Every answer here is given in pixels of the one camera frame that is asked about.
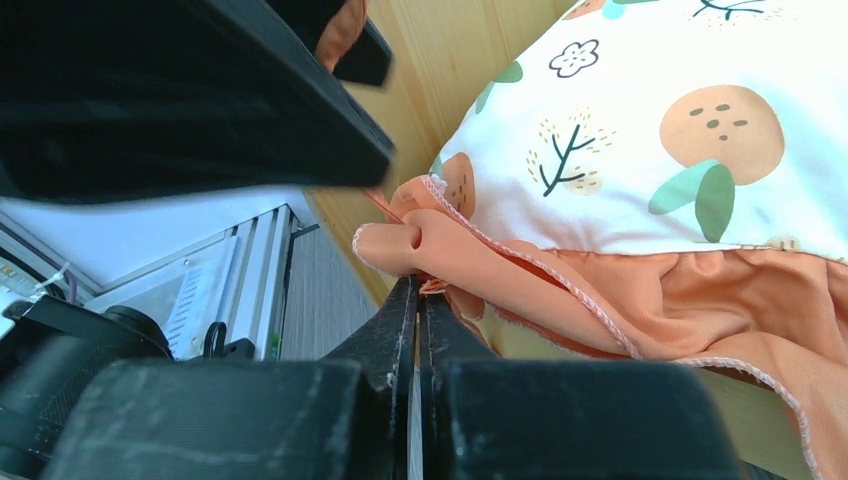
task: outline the metal frame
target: metal frame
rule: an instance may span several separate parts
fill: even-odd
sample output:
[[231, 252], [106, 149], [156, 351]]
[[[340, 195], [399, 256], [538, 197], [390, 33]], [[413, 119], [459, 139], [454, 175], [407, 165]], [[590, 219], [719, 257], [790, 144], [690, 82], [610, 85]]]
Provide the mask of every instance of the metal frame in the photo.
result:
[[227, 342], [247, 338], [257, 360], [276, 360], [286, 302], [286, 271], [292, 234], [299, 228], [288, 205], [263, 213], [168, 255], [110, 283], [101, 295], [201, 254], [209, 247], [235, 240], [235, 253], [224, 281], [215, 320], [227, 325]]

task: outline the green leaf print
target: green leaf print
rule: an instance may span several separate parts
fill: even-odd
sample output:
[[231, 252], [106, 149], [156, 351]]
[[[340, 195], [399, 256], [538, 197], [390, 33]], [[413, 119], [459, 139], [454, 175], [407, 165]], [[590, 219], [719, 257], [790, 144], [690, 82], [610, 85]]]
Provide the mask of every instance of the green leaf print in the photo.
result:
[[480, 92], [480, 95], [477, 97], [477, 101], [474, 104], [474, 113], [480, 113], [484, 108], [486, 108], [486, 102], [489, 101], [489, 95], [492, 94], [492, 90], [495, 88], [495, 85], [499, 83], [518, 83], [522, 78], [524, 78], [524, 70], [521, 68], [521, 64], [518, 62], [512, 62], [501, 73], [499, 73], [494, 80], [489, 82], [482, 92]]
[[518, 83], [524, 78], [524, 70], [518, 62], [512, 62], [492, 80], [495, 83]]
[[718, 160], [705, 160], [671, 177], [651, 197], [648, 211], [665, 215], [694, 202], [704, 175], [717, 165], [720, 165]]
[[486, 106], [486, 101], [489, 100], [489, 95], [492, 93], [492, 89], [495, 88], [494, 82], [489, 82], [486, 85], [486, 88], [480, 92], [480, 96], [477, 97], [477, 102], [474, 104], [474, 113], [480, 113], [483, 111], [483, 108]]
[[715, 165], [709, 169], [695, 199], [695, 218], [708, 242], [721, 241], [721, 236], [730, 224], [735, 199], [736, 185], [730, 170], [724, 165]]

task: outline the orange cloth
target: orange cloth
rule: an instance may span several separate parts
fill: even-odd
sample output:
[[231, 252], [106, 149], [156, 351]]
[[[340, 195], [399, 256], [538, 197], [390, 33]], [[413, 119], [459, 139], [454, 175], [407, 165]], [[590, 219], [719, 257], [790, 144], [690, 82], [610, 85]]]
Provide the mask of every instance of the orange cloth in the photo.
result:
[[485, 301], [578, 353], [746, 372], [787, 404], [814, 477], [848, 478], [848, 266], [764, 248], [637, 257], [497, 243], [429, 176], [382, 208], [395, 223], [364, 225], [354, 251], [434, 277], [427, 288], [466, 323]]

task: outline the light wood panel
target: light wood panel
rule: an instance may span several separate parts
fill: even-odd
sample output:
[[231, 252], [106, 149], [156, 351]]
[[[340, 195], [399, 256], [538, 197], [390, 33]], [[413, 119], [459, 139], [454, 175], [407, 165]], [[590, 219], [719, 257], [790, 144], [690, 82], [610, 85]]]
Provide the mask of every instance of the light wood panel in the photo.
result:
[[[397, 147], [384, 185], [390, 195], [427, 171], [483, 87], [544, 33], [575, 0], [371, 0], [369, 15], [395, 53], [385, 89], [350, 91]], [[308, 190], [319, 223], [351, 261], [378, 302], [394, 279], [359, 262], [350, 242], [356, 229], [381, 222], [358, 191]]]

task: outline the camera lens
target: camera lens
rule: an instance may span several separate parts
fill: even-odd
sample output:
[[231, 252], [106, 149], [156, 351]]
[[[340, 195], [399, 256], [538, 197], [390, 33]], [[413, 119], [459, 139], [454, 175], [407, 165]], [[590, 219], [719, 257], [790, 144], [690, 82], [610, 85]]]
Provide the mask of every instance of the camera lens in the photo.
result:
[[138, 310], [122, 305], [109, 307], [103, 316], [117, 324], [123, 325], [130, 330], [149, 338], [162, 350], [168, 350], [168, 339], [159, 324]]

